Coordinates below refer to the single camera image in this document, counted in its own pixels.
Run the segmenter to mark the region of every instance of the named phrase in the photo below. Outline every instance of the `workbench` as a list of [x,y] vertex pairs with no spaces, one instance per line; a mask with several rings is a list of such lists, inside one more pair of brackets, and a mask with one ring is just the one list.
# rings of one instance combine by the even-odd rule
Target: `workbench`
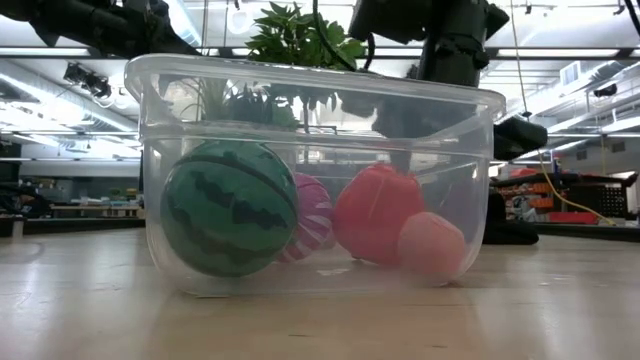
[[59,217],[61,211],[75,212],[78,217],[85,217],[87,212],[100,214],[101,217],[134,217],[144,219],[144,209],[140,206],[107,206],[107,205],[53,205],[53,217]]
[[456,284],[198,299],[144,231],[0,243],[0,359],[636,359],[640,245],[485,246]]

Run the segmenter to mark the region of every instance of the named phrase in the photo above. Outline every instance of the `pink striped ball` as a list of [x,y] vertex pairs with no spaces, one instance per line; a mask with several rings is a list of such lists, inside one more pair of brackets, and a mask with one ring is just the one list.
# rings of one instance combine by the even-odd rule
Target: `pink striped ball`
[[296,173],[298,188],[298,228],[277,260],[291,263],[311,255],[325,243],[331,232],[333,207],[324,185],[312,176]]

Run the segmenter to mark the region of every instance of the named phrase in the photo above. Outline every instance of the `red ball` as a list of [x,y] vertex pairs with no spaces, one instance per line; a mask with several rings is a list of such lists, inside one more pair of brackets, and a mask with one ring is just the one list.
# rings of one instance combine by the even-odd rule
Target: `red ball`
[[388,164],[362,170],[342,190],[334,207],[333,234],[351,255],[380,265],[398,265],[402,225],[425,210],[412,175]]

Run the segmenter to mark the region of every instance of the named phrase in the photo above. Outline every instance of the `artificial plant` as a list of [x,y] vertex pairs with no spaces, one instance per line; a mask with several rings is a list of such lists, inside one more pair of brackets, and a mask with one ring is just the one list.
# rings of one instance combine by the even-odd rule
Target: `artificial plant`
[[198,102],[187,106],[182,113],[197,107],[202,121],[236,120],[290,130],[298,125],[291,106],[286,100],[276,99],[268,87],[253,90],[245,84],[242,91],[238,91],[228,86],[225,79],[210,78],[199,79],[195,84],[183,81],[183,84],[196,92]]
[[[345,70],[323,46],[318,31],[324,34],[329,45],[345,61],[356,67],[356,57],[364,54],[364,47],[355,39],[347,38],[344,28],[337,22],[329,22],[320,17],[321,29],[317,29],[313,14],[302,14],[300,6],[279,6],[270,2],[271,10],[262,10],[264,17],[255,20],[259,33],[246,43],[249,48],[249,60],[298,65],[324,69]],[[309,132],[309,110],[315,110],[317,103],[327,105],[331,99],[336,107],[335,91],[303,86],[273,85],[271,93],[284,97],[292,105],[294,97],[300,97],[303,103],[305,132]]]

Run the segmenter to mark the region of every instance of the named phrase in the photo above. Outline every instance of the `container rim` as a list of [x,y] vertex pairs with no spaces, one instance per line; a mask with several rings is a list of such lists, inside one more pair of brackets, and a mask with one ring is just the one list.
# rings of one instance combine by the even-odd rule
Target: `container rim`
[[176,54],[144,55],[127,63],[124,84],[140,102],[142,82],[149,75],[185,75],[221,79],[246,79],[277,84],[330,88],[355,92],[393,94],[450,103],[485,105],[491,113],[506,107],[506,98],[495,91],[381,75],[308,68],[283,64]]

